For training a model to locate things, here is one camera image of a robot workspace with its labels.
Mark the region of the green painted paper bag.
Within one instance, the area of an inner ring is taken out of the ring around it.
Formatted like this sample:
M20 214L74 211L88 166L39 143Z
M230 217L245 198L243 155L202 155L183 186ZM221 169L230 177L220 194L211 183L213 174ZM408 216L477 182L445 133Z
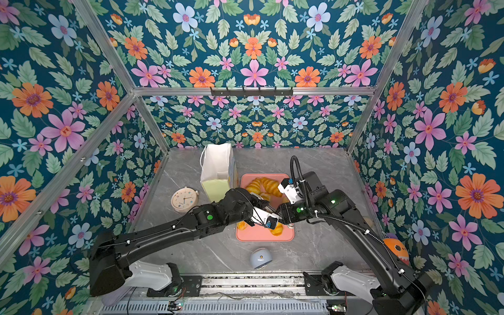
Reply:
M200 183L210 202L219 202L230 190L239 187L232 145L208 144L200 156Z

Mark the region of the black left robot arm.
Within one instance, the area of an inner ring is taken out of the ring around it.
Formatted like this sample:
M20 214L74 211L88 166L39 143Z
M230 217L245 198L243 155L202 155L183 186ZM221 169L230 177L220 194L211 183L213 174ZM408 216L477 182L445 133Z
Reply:
M171 246L218 234L244 221L274 230L282 218L270 212L270 203L244 188L229 190L219 202L196 206L171 222L139 232L98 235L89 257L90 294L98 297L126 284L133 276L130 266Z

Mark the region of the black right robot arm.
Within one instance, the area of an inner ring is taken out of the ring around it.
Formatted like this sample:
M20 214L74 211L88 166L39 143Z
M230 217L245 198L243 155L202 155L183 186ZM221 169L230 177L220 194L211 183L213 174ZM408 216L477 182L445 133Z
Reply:
M343 234L374 273L368 276L333 262L321 273L325 290L357 296L377 314L425 314L433 287L430 276L415 274L393 253L342 190L330 192L315 172L303 173L297 156L290 159L290 175L278 187L289 200L278 208L281 222L329 224Z

